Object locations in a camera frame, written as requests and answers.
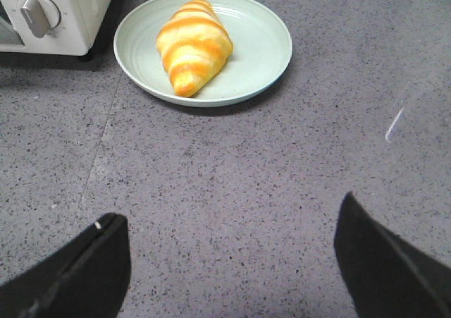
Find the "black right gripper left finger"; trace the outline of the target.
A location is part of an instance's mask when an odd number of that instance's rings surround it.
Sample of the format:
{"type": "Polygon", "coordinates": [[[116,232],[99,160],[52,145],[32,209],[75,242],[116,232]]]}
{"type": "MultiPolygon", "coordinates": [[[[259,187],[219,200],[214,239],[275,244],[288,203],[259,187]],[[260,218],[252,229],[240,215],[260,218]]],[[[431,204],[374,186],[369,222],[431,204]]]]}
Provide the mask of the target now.
{"type": "Polygon", "coordinates": [[[1,285],[1,316],[116,317],[130,274],[128,220],[108,213],[1,285]]]}

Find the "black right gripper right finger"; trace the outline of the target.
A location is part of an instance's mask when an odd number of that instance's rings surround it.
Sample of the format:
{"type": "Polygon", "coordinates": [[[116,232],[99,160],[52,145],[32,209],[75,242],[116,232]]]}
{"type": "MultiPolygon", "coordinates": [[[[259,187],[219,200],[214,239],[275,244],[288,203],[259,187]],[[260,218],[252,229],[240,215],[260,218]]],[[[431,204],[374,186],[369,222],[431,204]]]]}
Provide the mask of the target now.
{"type": "Polygon", "coordinates": [[[333,243],[359,317],[450,316],[450,268],[372,219],[351,192],[333,243]]]}

